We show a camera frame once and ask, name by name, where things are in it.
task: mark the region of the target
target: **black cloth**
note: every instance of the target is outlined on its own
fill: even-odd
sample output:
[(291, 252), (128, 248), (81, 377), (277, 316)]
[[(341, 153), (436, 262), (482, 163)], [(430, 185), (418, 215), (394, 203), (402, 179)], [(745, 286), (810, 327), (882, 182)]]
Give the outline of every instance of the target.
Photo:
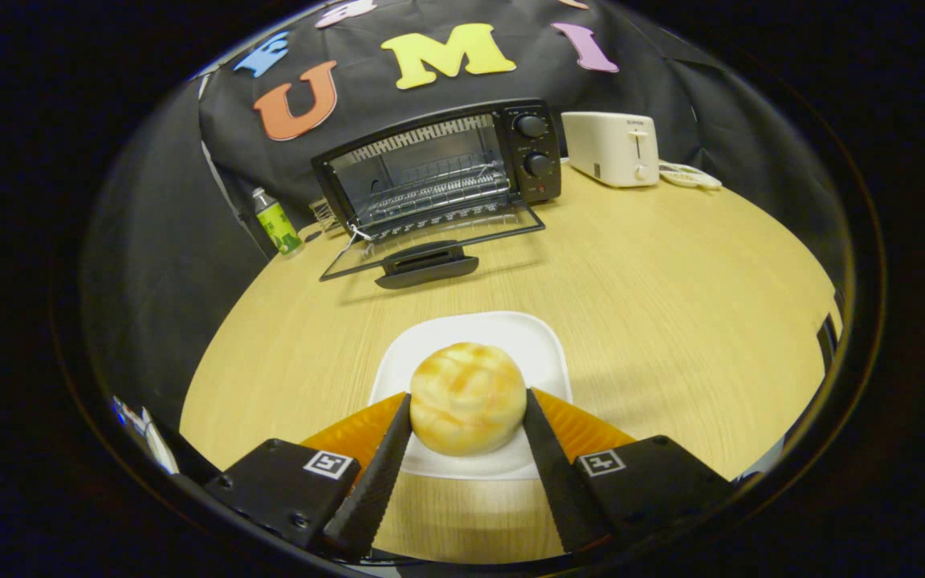
[(176, 431), (198, 361), (267, 264), (206, 164), (198, 82), (132, 137), (86, 243), (81, 307), (100, 383)]
[[(323, 195), (309, 164), (316, 154), (416, 116), (531, 96), (548, 102), (560, 129), (559, 114), (568, 110), (653, 117), (661, 158), (704, 169), (768, 212), (844, 287), (848, 240), (836, 227), (836, 191), (807, 142), (724, 63), (628, 8), (603, 2), (575, 10), (542, 0), (379, 2), (367, 14), (316, 29), (322, 14), (278, 29), (289, 33), (289, 54), (259, 78), (234, 67), (272, 35), (210, 74), (202, 95), (202, 134), (217, 165), (267, 187), (297, 226), (312, 219), (308, 204)], [(455, 77), (437, 72), (437, 80), (422, 87), (396, 88), (399, 63), (381, 49), (383, 41), (419, 32), (446, 43), (455, 26), (468, 22), (490, 23), (495, 44), (516, 70), (474, 75), (463, 68)], [(552, 22), (592, 30), (619, 72), (577, 66), (576, 49)], [(313, 98), (299, 76), (331, 59), (337, 61), (331, 72), (337, 106), (330, 117), (290, 141), (269, 139), (254, 102), (290, 82), (287, 106), (304, 114)]]

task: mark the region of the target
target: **white toaster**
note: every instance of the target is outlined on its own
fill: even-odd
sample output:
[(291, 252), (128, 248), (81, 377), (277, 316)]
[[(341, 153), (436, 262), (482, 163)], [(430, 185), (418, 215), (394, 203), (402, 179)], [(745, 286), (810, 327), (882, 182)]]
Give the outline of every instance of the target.
[(647, 116), (617, 112), (563, 112), (569, 164), (616, 187), (658, 182), (658, 143)]

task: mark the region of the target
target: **bread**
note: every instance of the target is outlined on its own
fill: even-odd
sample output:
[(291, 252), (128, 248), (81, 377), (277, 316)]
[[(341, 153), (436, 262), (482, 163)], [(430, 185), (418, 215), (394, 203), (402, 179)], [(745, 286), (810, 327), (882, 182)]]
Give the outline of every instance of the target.
[(509, 355), (481, 344), (453, 344), (416, 368), (410, 383), (412, 429), (446, 456), (474, 456), (509, 442), (524, 420), (526, 385)]

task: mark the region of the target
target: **toaster oven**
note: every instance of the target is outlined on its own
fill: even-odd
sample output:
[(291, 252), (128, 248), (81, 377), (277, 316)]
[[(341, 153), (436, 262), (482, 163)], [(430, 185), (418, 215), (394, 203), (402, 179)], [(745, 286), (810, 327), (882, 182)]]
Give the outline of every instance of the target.
[(385, 268), (377, 282), (386, 287), (470, 273), (476, 258), (462, 246), (544, 228), (530, 205), (560, 193), (558, 141), (544, 101), (496, 101), (415, 118), (313, 158), (331, 211), (352, 235), (320, 281), (371, 267)]

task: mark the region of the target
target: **oven knob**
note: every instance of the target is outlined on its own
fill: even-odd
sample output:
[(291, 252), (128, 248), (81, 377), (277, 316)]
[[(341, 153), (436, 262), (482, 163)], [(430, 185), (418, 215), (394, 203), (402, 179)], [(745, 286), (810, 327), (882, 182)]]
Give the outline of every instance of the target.
[(524, 114), (517, 118), (516, 129), (528, 139), (536, 139), (548, 131), (548, 124), (539, 116)]
[(524, 160), (524, 168), (531, 175), (544, 179), (552, 171), (552, 160), (542, 153), (530, 153)]

